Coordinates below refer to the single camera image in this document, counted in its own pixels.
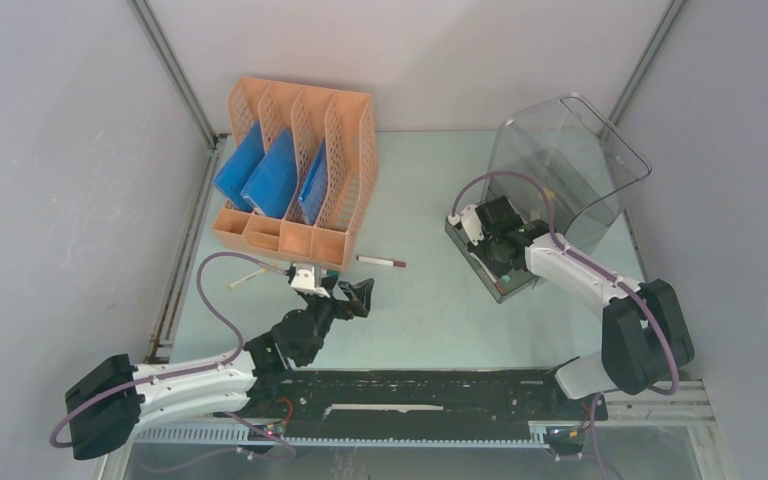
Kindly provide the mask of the blue folder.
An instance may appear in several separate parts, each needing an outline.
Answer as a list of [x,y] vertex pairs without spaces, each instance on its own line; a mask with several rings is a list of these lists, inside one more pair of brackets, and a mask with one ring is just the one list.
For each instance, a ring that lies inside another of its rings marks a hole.
[[284,129],[242,188],[242,198],[253,212],[282,219],[297,187],[292,131]]
[[252,212],[243,198],[242,189],[264,156],[261,122],[256,121],[213,181],[216,189],[235,209]]
[[314,225],[316,223],[327,194],[327,188],[327,149],[326,142],[323,141],[297,197],[302,220],[305,224]]

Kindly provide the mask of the white marker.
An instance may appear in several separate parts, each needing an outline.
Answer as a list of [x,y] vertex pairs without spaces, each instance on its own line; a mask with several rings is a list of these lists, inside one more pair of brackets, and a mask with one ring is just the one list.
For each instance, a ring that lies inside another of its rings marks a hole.
[[489,277],[491,280],[495,281],[495,280],[496,280],[496,277],[495,277],[495,276],[493,275],[493,273],[492,273],[492,272],[491,272],[491,271],[488,269],[488,267],[487,267],[487,266],[484,264],[484,262],[483,262],[483,261],[482,261],[480,258],[478,258],[477,256],[474,256],[474,257],[475,257],[475,259],[476,259],[477,263],[479,264],[479,266],[481,267],[481,269],[482,269],[482,270],[485,272],[485,274],[486,274],[486,275],[487,275],[487,276],[488,276],[488,277]]

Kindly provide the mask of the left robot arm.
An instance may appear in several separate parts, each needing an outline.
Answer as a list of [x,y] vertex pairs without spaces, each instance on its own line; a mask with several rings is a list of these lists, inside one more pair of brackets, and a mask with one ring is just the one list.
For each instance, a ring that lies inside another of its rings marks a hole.
[[126,354],[105,359],[65,394],[65,447],[74,459],[89,460],[161,424],[219,412],[268,414],[278,384],[314,361],[335,320],[368,316],[373,288],[371,279],[329,277],[325,296],[302,294],[305,308],[287,312],[241,349],[211,358],[168,365],[136,365]]

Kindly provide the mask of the blue folder front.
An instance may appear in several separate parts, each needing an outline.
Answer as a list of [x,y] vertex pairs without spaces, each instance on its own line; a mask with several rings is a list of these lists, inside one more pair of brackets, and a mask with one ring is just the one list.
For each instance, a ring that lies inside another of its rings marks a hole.
[[242,189],[264,156],[261,122],[256,121],[213,181],[216,189],[235,209],[252,212],[243,198]]

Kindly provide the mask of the brown cap marker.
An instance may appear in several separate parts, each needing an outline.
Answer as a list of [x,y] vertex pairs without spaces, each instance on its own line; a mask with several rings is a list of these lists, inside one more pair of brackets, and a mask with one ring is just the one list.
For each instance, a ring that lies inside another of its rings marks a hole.
[[382,265],[382,266],[388,266],[388,267],[394,267],[394,268],[405,268],[407,266],[407,264],[404,261],[387,259],[387,258],[379,258],[379,257],[373,257],[373,256],[357,255],[356,260],[362,263]]

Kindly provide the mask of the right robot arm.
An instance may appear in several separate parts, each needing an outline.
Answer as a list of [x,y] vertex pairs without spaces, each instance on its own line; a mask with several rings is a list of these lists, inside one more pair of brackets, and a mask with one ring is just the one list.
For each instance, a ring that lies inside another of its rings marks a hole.
[[468,251],[495,278],[514,270],[562,288],[601,322],[601,349],[558,366],[541,392],[545,411],[566,418],[599,391],[635,395],[678,371],[695,348],[674,288],[607,270],[542,219],[524,222],[506,197],[469,204],[448,222],[465,234]]

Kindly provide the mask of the clear plastic drawer cabinet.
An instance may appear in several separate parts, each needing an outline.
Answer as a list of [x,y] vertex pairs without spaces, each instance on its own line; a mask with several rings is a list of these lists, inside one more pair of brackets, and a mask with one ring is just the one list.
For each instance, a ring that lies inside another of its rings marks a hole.
[[[524,222],[542,219],[590,254],[651,172],[651,163],[616,125],[585,97],[570,93],[500,125],[486,173],[462,188],[450,214],[506,197]],[[512,271],[501,294],[468,251],[465,234],[448,221],[445,230],[496,302],[539,283],[531,273]]]

